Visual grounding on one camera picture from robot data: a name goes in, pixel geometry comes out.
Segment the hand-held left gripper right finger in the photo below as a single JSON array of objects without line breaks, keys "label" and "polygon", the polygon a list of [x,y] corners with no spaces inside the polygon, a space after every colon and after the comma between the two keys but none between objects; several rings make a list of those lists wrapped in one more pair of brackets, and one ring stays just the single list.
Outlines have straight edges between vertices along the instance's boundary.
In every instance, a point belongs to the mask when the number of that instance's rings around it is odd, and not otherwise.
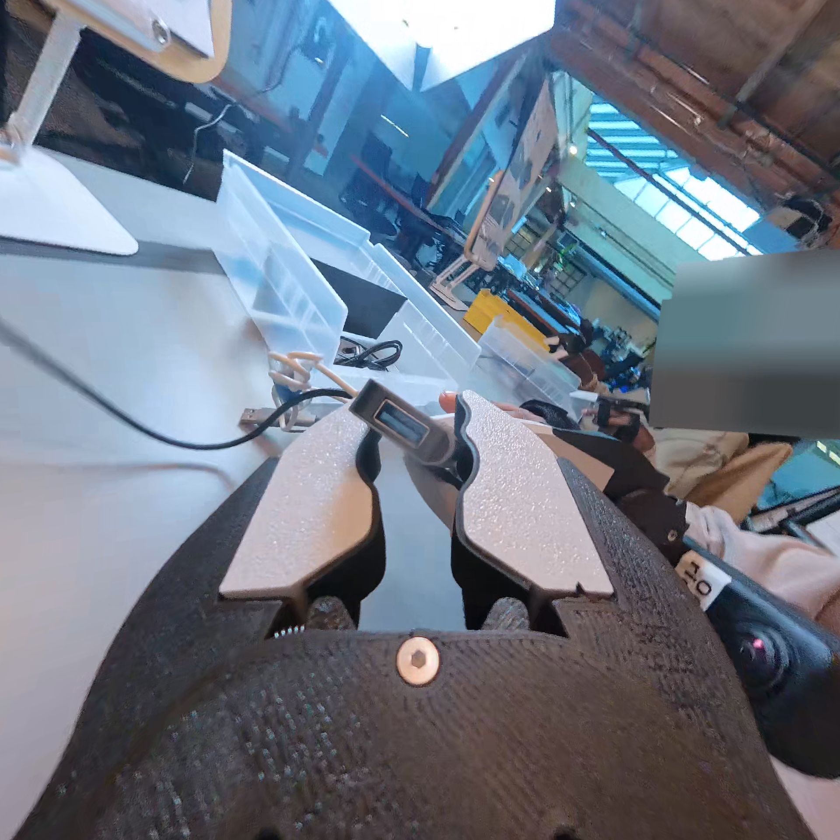
[{"label": "hand-held left gripper right finger", "polygon": [[456,400],[460,466],[451,571],[468,630],[500,599],[524,604],[531,627],[561,632],[560,600],[606,604],[610,579],[562,469],[563,460],[524,422],[476,392]]}]

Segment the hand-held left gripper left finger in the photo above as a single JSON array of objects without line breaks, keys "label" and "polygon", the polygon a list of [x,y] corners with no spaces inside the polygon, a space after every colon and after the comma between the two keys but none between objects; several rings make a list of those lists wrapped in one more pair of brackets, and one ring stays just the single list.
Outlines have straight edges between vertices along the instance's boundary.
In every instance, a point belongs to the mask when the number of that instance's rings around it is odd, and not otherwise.
[{"label": "hand-held left gripper left finger", "polygon": [[375,488],[380,440],[348,406],[296,436],[234,553],[220,597],[282,601],[303,619],[310,604],[331,596],[358,623],[362,601],[385,573]]}]

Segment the grey usb adapter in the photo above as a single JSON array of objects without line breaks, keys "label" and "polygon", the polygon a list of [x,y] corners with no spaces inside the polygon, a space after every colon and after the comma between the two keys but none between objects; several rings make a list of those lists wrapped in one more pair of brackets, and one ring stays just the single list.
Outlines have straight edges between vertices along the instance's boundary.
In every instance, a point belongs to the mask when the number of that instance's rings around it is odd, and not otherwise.
[{"label": "grey usb adapter", "polygon": [[473,458],[455,432],[373,380],[351,398],[349,411],[438,480],[460,489]]}]

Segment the clear plastic bin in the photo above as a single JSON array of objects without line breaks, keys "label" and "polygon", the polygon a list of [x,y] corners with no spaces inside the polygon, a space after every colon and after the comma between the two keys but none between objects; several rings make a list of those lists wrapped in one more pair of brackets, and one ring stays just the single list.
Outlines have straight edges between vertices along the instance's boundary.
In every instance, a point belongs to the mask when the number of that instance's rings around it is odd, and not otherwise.
[{"label": "clear plastic bin", "polygon": [[[432,384],[458,389],[480,355],[478,343],[370,233],[226,150],[216,207],[230,231],[213,252],[270,351],[307,351],[335,361],[342,336],[401,343],[383,375],[424,404]],[[313,265],[318,259],[406,298],[379,339],[343,333],[347,307]]]},{"label": "clear plastic bin", "polygon": [[522,400],[560,404],[579,390],[580,378],[507,316],[493,318],[478,346],[477,366],[505,382]]}]

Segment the person's right hand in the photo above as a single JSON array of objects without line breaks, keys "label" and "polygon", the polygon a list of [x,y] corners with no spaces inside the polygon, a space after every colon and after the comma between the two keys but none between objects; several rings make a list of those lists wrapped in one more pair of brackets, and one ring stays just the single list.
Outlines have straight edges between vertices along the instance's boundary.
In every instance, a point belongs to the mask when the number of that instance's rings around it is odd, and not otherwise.
[{"label": "person's right hand", "polygon": [[[459,392],[442,392],[437,401],[444,413],[452,414],[456,410],[458,398]],[[530,400],[519,406],[505,402],[494,402],[492,404],[504,413],[522,421],[562,429],[575,430],[579,428],[563,408],[551,403]]]}]

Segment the yellow plastic bin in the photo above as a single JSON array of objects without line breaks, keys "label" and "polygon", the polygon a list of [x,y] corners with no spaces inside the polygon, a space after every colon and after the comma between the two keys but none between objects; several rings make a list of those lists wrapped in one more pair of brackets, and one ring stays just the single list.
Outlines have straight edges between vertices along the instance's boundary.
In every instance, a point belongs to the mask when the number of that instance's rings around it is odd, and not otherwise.
[{"label": "yellow plastic bin", "polygon": [[505,299],[491,294],[488,289],[483,289],[478,293],[464,313],[461,323],[481,336],[498,317],[523,330],[531,326]]}]

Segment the black flat device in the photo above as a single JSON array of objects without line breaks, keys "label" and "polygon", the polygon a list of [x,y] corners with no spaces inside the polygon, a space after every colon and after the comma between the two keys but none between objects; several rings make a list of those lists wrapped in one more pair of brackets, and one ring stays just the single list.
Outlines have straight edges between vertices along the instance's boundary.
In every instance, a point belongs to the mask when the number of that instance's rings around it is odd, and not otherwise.
[{"label": "black flat device", "polygon": [[318,259],[313,259],[312,263],[348,310],[343,333],[379,339],[406,303],[406,298],[398,291],[378,286]]}]

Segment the wooden instruction board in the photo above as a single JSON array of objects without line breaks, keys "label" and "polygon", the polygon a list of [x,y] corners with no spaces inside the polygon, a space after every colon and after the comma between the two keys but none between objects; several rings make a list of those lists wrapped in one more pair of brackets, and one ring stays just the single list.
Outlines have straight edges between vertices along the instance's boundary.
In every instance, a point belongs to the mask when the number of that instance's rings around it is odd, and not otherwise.
[{"label": "wooden instruction board", "polygon": [[66,13],[88,28],[168,76],[189,83],[205,83],[225,67],[230,45],[233,4],[212,1],[215,56],[206,58],[181,40],[143,1],[44,1],[55,13]]},{"label": "wooden instruction board", "polygon": [[533,191],[543,182],[559,138],[549,76],[542,80],[526,116],[507,167],[490,180],[462,254],[439,272],[429,287],[429,292],[454,312],[468,309],[455,289],[475,273],[496,268],[515,223],[522,219]]}]

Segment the white board stand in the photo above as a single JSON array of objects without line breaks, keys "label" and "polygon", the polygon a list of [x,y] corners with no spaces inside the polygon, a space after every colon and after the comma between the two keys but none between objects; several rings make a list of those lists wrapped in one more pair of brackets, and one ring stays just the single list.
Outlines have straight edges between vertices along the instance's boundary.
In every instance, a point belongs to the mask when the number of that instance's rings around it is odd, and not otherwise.
[{"label": "white board stand", "polygon": [[80,42],[81,31],[110,29],[133,46],[160,53],[170,29],[148,4],[61,2],[20,103],[2,127],[1,236],[21,242],[132,256],[137,240],[35,138]]}]

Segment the printed instruction sheet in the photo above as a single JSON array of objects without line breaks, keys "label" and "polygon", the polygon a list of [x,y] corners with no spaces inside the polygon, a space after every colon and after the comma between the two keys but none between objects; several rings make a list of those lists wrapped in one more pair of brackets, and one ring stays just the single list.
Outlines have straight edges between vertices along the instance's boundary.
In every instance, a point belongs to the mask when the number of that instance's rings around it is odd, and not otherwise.
[{"label": "printed instruction sheet", "polygon": [[206,58],[215,56],[211,1],[143,1],[143,5],[172,36]]}]

